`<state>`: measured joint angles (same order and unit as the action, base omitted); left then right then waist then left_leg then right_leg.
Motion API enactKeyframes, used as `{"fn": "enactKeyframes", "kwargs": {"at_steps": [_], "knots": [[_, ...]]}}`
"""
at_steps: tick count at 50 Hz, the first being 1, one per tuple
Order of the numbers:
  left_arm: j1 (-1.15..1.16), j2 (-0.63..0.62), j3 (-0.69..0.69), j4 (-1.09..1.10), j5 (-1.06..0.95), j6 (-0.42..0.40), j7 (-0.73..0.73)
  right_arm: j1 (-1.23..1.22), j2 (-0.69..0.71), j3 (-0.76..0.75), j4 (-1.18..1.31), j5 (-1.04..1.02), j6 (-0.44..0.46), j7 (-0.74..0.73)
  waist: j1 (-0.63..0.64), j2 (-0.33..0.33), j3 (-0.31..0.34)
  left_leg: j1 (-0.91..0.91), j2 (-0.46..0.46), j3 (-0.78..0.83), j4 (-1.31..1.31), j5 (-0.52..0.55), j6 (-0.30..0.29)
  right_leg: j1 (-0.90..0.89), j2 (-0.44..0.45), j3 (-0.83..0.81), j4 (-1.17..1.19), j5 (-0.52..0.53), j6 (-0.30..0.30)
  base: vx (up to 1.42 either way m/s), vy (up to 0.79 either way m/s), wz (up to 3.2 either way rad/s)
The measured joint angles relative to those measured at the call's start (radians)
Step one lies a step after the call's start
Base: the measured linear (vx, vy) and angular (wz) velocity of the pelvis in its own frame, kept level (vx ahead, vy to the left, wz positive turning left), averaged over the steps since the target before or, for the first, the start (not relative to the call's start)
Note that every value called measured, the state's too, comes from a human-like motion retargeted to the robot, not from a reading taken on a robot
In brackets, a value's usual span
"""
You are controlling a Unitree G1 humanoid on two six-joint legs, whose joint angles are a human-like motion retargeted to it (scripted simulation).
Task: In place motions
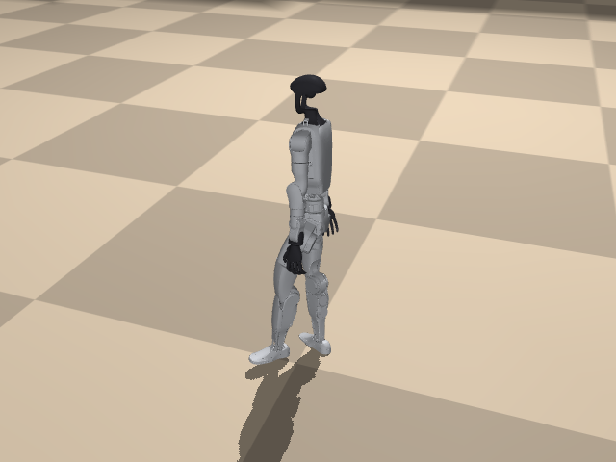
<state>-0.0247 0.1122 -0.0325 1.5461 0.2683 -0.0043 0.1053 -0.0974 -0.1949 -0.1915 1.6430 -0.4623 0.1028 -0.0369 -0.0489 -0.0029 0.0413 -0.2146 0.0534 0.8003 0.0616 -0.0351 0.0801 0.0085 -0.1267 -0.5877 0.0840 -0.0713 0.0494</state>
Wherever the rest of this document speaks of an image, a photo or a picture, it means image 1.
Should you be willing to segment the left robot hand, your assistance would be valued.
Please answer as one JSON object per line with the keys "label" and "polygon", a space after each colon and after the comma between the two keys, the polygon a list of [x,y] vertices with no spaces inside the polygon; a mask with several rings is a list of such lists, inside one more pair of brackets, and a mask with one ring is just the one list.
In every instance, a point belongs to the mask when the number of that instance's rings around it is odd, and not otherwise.
{"label": "left robot hand", "polygon": [[[289,239],[290,246],[287,247],[287,251],[283,256],[284,263],[287,262],[287,270],[293,274],[306,274],[302,269],[302,253],[300,246],[303,245],[304,233],[300,232],[298,235],[298,242],[293,242]],[[297,263],[298,262],[298,263]]]}

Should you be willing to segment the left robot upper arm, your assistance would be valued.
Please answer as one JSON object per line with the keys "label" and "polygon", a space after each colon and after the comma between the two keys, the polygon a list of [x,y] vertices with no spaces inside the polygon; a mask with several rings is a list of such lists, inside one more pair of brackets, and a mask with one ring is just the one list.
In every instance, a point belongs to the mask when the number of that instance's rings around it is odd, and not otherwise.
{"label": "left robot upper arm", "polygon": [[289,149],[291,152],[292,174],[295,178],[291,184],[296,184],[300,187],[302,197],[307,193],[308,155],[311,148],[312,139],[310,131],[300,130],[291,135]]}

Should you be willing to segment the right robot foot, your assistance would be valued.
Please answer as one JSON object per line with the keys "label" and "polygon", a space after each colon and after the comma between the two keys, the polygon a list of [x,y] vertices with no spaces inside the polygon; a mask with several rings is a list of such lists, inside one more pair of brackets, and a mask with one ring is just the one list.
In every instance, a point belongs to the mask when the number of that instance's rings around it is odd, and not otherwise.
{"label": "right robot foot", "polygon": [[[316,337],[317,338],[317,337]],[[309,347],[314,348],[321,354],[329,354],[331,353],[331,345],[329,342],[321,337],[321,341],[318,343],[314,340],[314,334],[309,333],[300,333],[299,339]]]}

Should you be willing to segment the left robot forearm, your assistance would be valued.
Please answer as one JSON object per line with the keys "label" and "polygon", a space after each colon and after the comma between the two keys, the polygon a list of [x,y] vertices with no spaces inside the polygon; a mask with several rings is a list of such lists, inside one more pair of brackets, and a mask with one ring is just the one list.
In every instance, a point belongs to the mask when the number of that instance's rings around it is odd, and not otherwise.
{"label": "left robot forearm", "polygon": [[296,184],[291,184],[287,187],[287,196],[290,208],[289,239],[297,243],[299,233],[304,233],[306,202],[302,200],[300,187]]}

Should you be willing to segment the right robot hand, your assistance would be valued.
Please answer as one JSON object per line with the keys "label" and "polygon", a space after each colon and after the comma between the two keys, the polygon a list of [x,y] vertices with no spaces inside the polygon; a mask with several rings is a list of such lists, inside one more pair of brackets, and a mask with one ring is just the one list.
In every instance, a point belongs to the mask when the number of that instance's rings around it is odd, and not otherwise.
{"label": "right robot hand", "polygon": [[[329,196],[328,196],[328,200],[329,200],[329,206],[327,206],[327,207],[328,207],[328,214],[330,214],[330,226],[331,226],[332,235],[334,235],[334,227],[333,227],[332,219],[334,221],[334,224],[335,224],[337,232],[339,232],[338,224],[337,224],[337,220],[335,219],[335,214],[334,214],[333,210],[331,209],[331,200],[330,200]],[[324,233],[322,233],[322,235],[324,236]],[[329,236],[329,226],[328,226],[328,229],[327,229],[327,236]]]}

